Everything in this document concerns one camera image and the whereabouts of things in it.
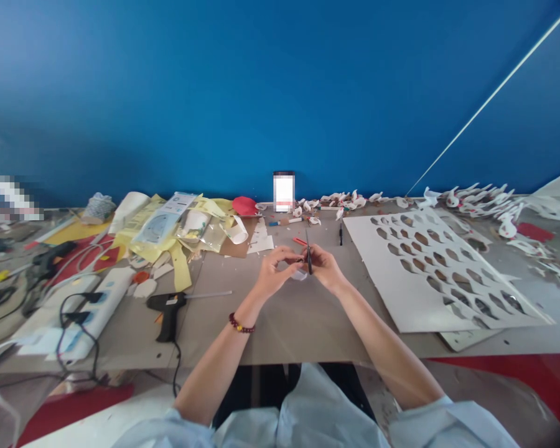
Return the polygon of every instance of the light blue shirt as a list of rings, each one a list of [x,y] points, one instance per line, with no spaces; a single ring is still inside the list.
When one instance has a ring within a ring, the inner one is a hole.
[[[477,403],[453,403],[448,397],[398,414],[390,424],[390,439],[395,448],[518,447]],[[113,448],[147,442],[158,448],[390,446],[376,422],[351,403],[318,364],[302,365],[299,382],[279,411],[236,411],[214,431],[170,409],[164,418],[132,427]]]

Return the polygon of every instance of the hand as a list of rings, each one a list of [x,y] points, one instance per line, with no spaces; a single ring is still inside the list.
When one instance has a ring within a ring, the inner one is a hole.
[[[324,285],[332,294],[350,283],[342,274],[336,263],[334,255],[323,250],[318,245],[311,245],[311,264],[313,265],[313,275]],[[307,261],[307,248],[303,249],[302,256]]]
[[[301,255],[296,254],[289,247],[278,246],[262,260],[259,278],[253,286],[252,292],[264,300],[269,299],[291,275],[303,266],[303,263],[297,262],[302,259]],[[278,270],[278,263],[281,261],[290,264],[284,271]]]

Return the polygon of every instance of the beaded bracelet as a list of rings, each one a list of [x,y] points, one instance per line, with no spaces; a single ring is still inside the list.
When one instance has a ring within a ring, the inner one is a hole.
[[[241,324],[239,324],[235,319],[234,313],[230,313],[230,315],[228,316],[228,320],[230,321],[230,324],[234,328],[236,328],[236,331],[238,331],[239,333],[253,333],[255,331],[255,325],[252,326],[250,329],[248,329],[242,326]]]

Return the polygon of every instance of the phone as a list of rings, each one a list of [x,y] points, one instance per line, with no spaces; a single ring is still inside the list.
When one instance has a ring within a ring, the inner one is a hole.
[[[294,171],[274,171],[274,211],[290,213],[294,208]]]

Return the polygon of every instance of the power strip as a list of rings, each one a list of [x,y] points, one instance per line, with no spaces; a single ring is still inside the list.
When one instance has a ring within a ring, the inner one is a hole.
[[[94,338],[100,337],[102,330],[114,314],[120,300],[124,297],[134,275],[134,269],[129,266],[111,269],[95,290],[95,292],[102,293],[101,299],[94,304],[87,302],[81,309],[81,312],[87,311],[90,313],[83,326]],[[83,330],[77,324],[71,325],[67,331],[77,331],[77,334],[66,348],[61,349],[61,359],[84,359],[93,348],[93,341],[83,333]]]
[[[24,338],[34,334],[41,334],[48,328],[60,328],[60,306],[68,297],[72,296],[64,306],[64,312],[72,312],[83,302],[83,296],[73,296],[82,292],[91,292],[100,282],[100,277],[94,274],[79,277],[71,283],[57,289],[27,321],[12,336],[14,339]],[[24,347],[19,351],[24,355]]]

